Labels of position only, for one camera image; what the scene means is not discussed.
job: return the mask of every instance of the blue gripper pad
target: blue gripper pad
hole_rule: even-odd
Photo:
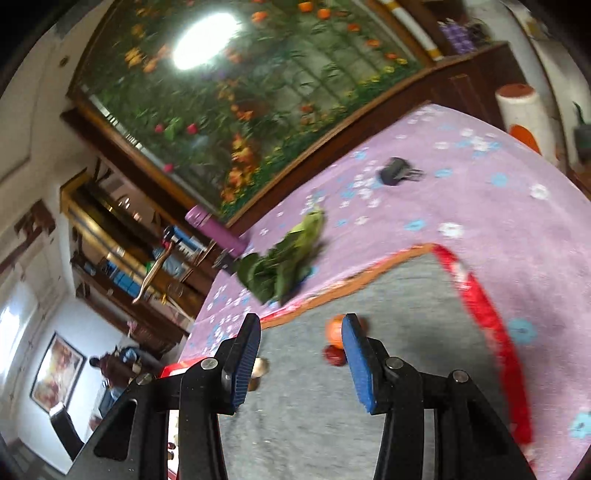
[[[373,413],[377,401],[368,359],[372,349],[354,313],[348,313],[343,319],[341,337],[359,401],[369,413]]]
[[[229,402],[234,408],[246,399],[260,343],[261,321],[257,315],[249,313],[242,322],[222,370],[222,384],[229,392]]]

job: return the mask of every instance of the framed painting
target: framed painting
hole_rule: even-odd
[[[57,333],[53,334],[31,389],[31,399],[49,413],[62,402],[66,407],[86,357]]]

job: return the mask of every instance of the orange fruit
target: orange fruit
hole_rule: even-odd
[[[343,325],[343,318],[345,318],[345,314],[341,313],[335,317],[332,317],[328,322],[326,322],[326,327],[324,332],[326,334],[326,339],[329,341],[331,345],[334,345],[337,348],[344,349],[343,347],[343,339],[341,337],[341,327]],[[364,332],[368,331],[368,323],[364,317],[357,317],[359,320],[359,324]]]
[[[340,329],[343,325],[343,318],[344,314],[337,315],[336,317],[332,317],[326,323],[326,339],[329,341],[331,345],[334,345],[337,348],[343,349],[343,339],[340,337]]]

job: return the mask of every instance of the floral painting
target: floral painting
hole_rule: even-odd
[[[231,17],[235,34],[208,61],[180,68],[180,40],[216,15]],[[119,0],[76,83],[165,175],[229,219],[420,68],[363,2]]]
[[[31,399],[46,412],[59,402],[67,407],[85,361],[80,352],[55,333],[41,361]]]

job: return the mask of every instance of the white cylinder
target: white cylinder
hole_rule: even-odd
[[[558,166],[556,139],[538,92],[530,85],[512,83],[499,88],[495,97],[506,132]]]

